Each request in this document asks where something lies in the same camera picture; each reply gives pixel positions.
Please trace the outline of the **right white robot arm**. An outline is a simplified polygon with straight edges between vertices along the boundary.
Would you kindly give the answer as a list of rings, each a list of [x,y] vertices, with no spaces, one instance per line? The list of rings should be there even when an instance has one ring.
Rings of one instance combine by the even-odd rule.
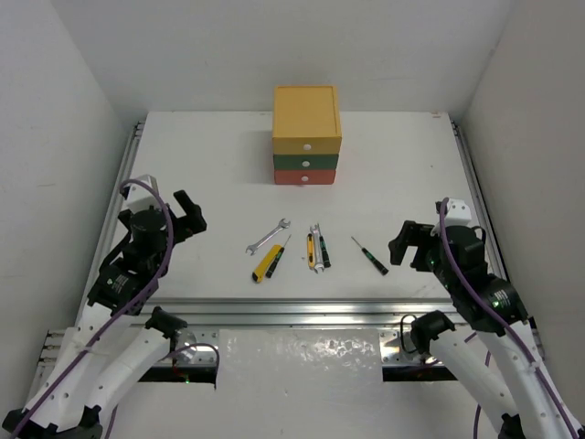
[[[411,268],[435,275],[500,372],[494,374],[474,356],[441,311],[411,322],[416,351],[444,364],[484,410],[498,437],[583,437],[583,424],[551,383],[518,292],[489,271],[481,229],[451,225],[434,231],[407,220],[388,244],[391,264],[401,264],[409,247],[416,250]]]

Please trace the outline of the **green drawer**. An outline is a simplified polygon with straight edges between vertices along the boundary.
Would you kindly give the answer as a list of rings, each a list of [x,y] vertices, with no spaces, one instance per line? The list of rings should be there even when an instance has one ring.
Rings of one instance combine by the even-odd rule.
[[[336,170],[339,155],[274,155],[275,170]]]

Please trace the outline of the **aluminium side rail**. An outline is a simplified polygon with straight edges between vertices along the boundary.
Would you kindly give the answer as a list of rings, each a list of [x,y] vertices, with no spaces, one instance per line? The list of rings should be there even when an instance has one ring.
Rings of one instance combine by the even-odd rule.
[[[121,183],[129,178],[132,173],[133,164],[144,132],[144,126],[145,119],[138,121],[130,131],[128,140],[126,142],[126,146],[122,155],[122,161],[118,169],[106,215],[102,223],[100,237],[98,239],[96,250],[91,262],[90,271],[85,283],[75,322],[80,320],[83,306],[85,305],[87,295],[90,292],[95,279],[97,278],[101,262],[111,250],[118,223],[118,214],[122,208],[123,203],[122,195],[120,194],[120,186]]]
[[[492,269],[499,277],[509,279],[505,261],[501,253],[498,239],[495,234],[493,223],[491,221],[488,208],[485,204],[484,193],[481,188],[479,177],[473,163],[470,148],[466,142],[462,127],[454,120],[451,120],[453,134],[458,145],[460,156],[463,163],[464,172],[471,192],[473,206],[479,225],[486,232],[486,249]]]

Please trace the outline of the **aluminium front rail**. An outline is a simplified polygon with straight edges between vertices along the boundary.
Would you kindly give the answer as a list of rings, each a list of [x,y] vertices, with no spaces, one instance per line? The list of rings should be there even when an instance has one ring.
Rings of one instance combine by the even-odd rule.
[[[411,323],[429,312],[443,312],[462,331],[465,342],[478,338],[474,328],[457,313],[447,299],[360,299],[360,300],[293,300],[293,299],[172,299],[149,300],[139,314],[121,316],[105,332],[105,342],[93,336],[110,319],[110,312],[100,315],[81,311],[78,323],[63,331],[48,331],[39,364],[54,367],[66,347],[75,353],[87,351],[117,356],[138,330],[150,319],[156,307],[186,323],[191,348],[177,359],[164,359],[160,369],[177,366],[183,372],[209,372],[218,364],[216,352],[222,330],[367,330],[378,339],[367,346],[377,353],[383,369],[414,369],[438,366],[435,358],[415,353],[410,341]]]

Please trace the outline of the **small silver wrench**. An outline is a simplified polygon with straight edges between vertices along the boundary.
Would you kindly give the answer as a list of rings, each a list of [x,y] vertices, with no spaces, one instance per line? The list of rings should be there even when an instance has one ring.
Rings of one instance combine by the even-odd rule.
[[[310,228],[310,232],[313,235],[313,241],[314,241],[314,269],[316,271],[323,272],[324,271],[324,256],[323,256],[322,246],[321,246],[322,234],[320,231],[319,224],[314,224]]]

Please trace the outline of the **right aluminium side rail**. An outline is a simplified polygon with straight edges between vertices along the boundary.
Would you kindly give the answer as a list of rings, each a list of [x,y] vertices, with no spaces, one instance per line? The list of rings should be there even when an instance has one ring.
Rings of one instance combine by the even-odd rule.
[[[451,120],[453,134],[458,145],[460,156],[463,163],[464,172],[471,192],[473,206],[479,225],[486,232],[486,249],[492,269],[499,277],[509,279],[505,261],[501,253],[498,239],[495,234],[493,223],[491,221],[488,208],[485,204],[484,193],[481,188],[479,177],[473,163],[470,148],[466,142],[462,127],[454,120]]]

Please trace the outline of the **large silver wrench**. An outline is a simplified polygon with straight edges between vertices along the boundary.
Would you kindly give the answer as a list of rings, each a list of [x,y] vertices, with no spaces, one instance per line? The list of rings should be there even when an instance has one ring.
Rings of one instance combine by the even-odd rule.
[[[263,236],[255,243],[249,245],[246,248],[245,252],[248,253],[249,255],[254,255],[261,246],[263,246],[266,242],[268,242],[280,231],[288,229],[290,225],[291,225],[290,221],[288,221],[287,219],[281,219],[274,229],[272,229],[270,232],[268,232],[265,236]]]

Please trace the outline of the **large yellow utility knife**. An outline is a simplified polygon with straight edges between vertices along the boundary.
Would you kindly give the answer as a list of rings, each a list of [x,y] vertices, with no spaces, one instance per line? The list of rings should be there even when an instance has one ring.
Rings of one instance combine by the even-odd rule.
[[[257,284],[263,280],[265,273],[269,269],[271,263],[273,262],[274,258],[276,257],[277,253],[281,248],[282,246],[280,244],[276,244],[273,245],[271,249],[266,253],[266,255],[263,257],[263,259],[260,261],[260,263],[257,265],[257,267],[251,274],[251,279],[254,283]]]

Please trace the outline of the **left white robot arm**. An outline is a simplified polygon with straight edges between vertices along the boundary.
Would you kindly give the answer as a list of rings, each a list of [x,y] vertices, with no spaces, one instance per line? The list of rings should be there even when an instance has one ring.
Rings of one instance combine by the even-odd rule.
[[[60,348],[54,369],[35,396],[9,412],[2,427],[14,438],[98,438],[124,394],[156,362],[195,351],[187,323],[157,306],[117,357],[112,348],[165,276],[167,253],[207,229],[201,208],[179,190],[177,217],[160,198],[126,194],[118,215],[123,238],[101,262],[78,324]]]

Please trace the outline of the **green black screwdriver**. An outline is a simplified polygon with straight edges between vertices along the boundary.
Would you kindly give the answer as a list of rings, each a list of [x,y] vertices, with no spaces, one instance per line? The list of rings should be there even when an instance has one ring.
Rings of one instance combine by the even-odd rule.
[[[362,246],[354,236],[351,237],[351,240],[360,248],[360,251],[362,251],[362,253],[367,257],[370,263],[381,275],[388,274],[388,268],[381,261],[379,261],[366,247]]]
[[[268,270],[267,270],[267,272],[265,274],[265,276],[267,278],[272,278],[272,276],[273,276],[273,274],[274,274],[274,272],[276,270],[276,267],[279,264],[282,255],[284,254],[286,244],[288,243],[288,241],[289,241],[289,239],[291,237],[292,237],[292,235],[289,235],[289,237],[287,238],[286,242],[282,245],[282,247],[276,253],[275,258],[271,262],[271,265],[269,266],[269,268],[268,268]]]
[[[321,232],[320,224],[317,223],[316,227],[319,231],[319,243],[320,243],[320,248],[321,248],[321,254],[322,254],[323,260],[324,260],[324,267],[325,267],[325,269],[330,268],[331,267],[330,257],[328,254],[328,250],[326,248],[323,233]]]

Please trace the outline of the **left aluminium side rail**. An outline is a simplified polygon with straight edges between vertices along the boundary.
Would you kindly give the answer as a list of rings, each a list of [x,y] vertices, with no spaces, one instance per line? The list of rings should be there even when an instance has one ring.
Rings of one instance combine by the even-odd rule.
[[[138,121],[130,131],[128,140],[126,142],[126,146],[122,155],[122,161],[118,169],[106,215],[102,223],[100,237],[98,239],[96,250],[91,262],[90,271],[85,283],[75,322],[80,320],[83,306],[85,305],[87,295],[90,292],[95,279],[97,278],[101,262],[111,250],[118,223],[118,214],[122,208],[123,203],[122,195],[120,194],[120,186],[121,183],[129,178],[132,173],[133,164],[144,132],[144,126],[145,119]]]

